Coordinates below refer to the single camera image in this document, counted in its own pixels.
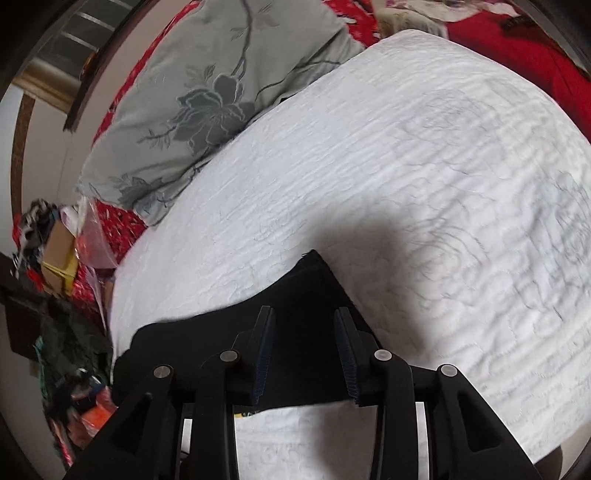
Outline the cardboard box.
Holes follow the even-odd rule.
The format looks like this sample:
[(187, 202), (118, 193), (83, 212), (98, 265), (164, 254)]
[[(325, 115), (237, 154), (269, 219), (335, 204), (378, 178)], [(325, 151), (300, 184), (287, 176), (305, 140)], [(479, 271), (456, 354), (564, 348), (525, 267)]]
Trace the cardboard box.
[(61, 297), (70, 297), (77, 267), (75, 237), (57, 220), (42, 255), (41, 273), (45, 288)]

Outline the black pants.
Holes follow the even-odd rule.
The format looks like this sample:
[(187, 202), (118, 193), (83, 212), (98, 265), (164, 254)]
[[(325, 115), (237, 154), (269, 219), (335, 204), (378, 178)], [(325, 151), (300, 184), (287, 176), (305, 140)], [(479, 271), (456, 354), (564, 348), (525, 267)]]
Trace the black pants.
[[(263, 305), (274, 311), (273, 352), (266, 388), (252, 403), (250, 336)], [(347, 307), (365, 346), (358, 402), (342, 375), (335, 311)], [(252, 298), (187, 319), (140, 328), (114, 364), (111, 398), (121, 406), (151, 390), (154, 370), (170, 369), (168, 395), (182, 402), (224, 400), (238, 412), (353, 400), (360, 407), (380, 403), (388, 376), (374, 351), (380, 343), (356, 310), (329, 265), (311, 250), (294, 268)]]

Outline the dark wooden window ledge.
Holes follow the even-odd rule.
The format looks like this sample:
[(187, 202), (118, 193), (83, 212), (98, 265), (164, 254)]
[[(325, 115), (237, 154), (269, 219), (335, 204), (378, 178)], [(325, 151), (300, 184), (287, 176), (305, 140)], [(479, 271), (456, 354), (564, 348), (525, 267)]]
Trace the dark wooden window ledge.
[(114, 29), (106, 43), (94, 53), (87, 62), (77, 94), (67, 113), (63, 130), (75, 132), (90, 96), (123, 42), (147, 13), (158, 3), (158, 0), (139, 1)]

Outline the white quilted bed cover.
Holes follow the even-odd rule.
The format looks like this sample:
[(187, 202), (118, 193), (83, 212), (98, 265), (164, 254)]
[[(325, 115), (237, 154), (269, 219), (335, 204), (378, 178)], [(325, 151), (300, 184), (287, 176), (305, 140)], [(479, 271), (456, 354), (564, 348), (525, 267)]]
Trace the white quilted bed cover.
[(590, 144), (455, 43), (385, 39), (263, 115), (119, 267), (113, 353), (318, 251), (381, 343), (456, 365), (538, 461), (590, 420)]

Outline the clear plastic bag red contents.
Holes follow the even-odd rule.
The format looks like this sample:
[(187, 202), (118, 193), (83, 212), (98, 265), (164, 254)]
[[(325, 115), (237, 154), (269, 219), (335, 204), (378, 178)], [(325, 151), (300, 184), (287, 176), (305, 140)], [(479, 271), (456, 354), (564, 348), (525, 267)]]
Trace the clear plastic bag red contents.
[(93, 200), (82, 197), (78, 203), (78, 224), (75, 239), (77, 258), (87, 267), (111, 270), (118, 266), (103, 232)]

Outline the dark green jacket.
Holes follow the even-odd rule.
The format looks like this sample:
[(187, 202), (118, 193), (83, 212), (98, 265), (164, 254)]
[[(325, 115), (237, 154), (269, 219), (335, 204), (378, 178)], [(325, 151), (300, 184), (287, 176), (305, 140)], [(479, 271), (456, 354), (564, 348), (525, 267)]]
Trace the dark green jacket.
[(38, 304), (8, 299), (4, 307), (11, 350), (38, 363), (45, 401), (79, 379), (110, 383), (110, 340), (72, 304), (47, 297)]

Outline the pile of clothes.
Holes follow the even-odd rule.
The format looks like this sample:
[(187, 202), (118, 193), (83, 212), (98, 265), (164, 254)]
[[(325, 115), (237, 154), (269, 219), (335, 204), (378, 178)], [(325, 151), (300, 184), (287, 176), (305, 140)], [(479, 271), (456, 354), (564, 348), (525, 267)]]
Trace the pile of clothes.
[(12, 239), (13, 275), (42, 288), (42, 257), (51, 231), (59, 219), (58, 207), (43, 199), (34, 200), (29, 209), (14, 217)]

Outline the bagged items right side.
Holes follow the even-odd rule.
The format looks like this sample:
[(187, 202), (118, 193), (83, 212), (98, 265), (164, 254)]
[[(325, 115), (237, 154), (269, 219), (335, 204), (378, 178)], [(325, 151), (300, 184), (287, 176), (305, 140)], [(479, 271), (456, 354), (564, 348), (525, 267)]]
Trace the bagged items right side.
[(448, 25), (482, 12), (515, 18), (520, 13), (504, 1), (381, 0), (372, 7), (382, 38), (403, 30), (420, 30), (448, 39)]

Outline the red patterned bedding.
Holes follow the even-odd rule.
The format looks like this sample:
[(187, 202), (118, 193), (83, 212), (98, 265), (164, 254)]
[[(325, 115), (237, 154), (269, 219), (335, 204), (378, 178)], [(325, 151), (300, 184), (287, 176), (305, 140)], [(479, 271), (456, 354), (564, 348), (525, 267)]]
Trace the red patterned bedding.
[[(200, 1), (190, 1), (187, 3), (152, 40), (113, 98), (94, 135), (92, 143), (95, 143), (110, 126), (118, 104), (131, 88), (158, 44), (181, 19), (195, 10), (199, 4)], [(341, 17), (349, 25), (349, 32), (353, 38), (363, 43), (366, 47), (378, 42), (378, 26), (370, 1), (335, 0), (324, 1), (324, 4), (331, 8), (336, 16)], [(95, 203), (98, 210), (100, 226), (103, 229), (107, 243), (113, 249), (115, 258), (121, 260), (145, 231), (147, 226), (132, 211), (122, 210), (98, 200)], [(87, 317), (91, 319), (99, 317), (98, 304), (96, 303), (88, 280), (88, 271), (82, 264), (79, 265), (73, 282), (71, 301)]]

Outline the grey floral pillow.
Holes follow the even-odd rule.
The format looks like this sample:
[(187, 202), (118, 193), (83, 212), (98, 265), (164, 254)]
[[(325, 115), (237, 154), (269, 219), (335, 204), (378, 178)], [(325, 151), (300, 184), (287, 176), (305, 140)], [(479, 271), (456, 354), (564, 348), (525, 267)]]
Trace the grey floral pillow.
[(362, 49), (321, 1), (201, 2), (115, 106), (78, 192), (158, 223), (226, 143)]

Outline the orange item in plastic bag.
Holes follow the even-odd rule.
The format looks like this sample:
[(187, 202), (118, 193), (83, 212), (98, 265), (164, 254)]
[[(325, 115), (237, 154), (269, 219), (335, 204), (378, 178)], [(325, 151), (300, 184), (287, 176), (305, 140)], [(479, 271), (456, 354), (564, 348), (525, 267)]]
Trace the orange item in plastic bag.
[(76, 408), (68, 412), (68, 436), (80, 449), (88, 446), (117, 409), (108, 387), (103, 387), (96, 394), (91, 394), (89, 400), (91, 405), (88, 408), (83, 407), (82, 413)]

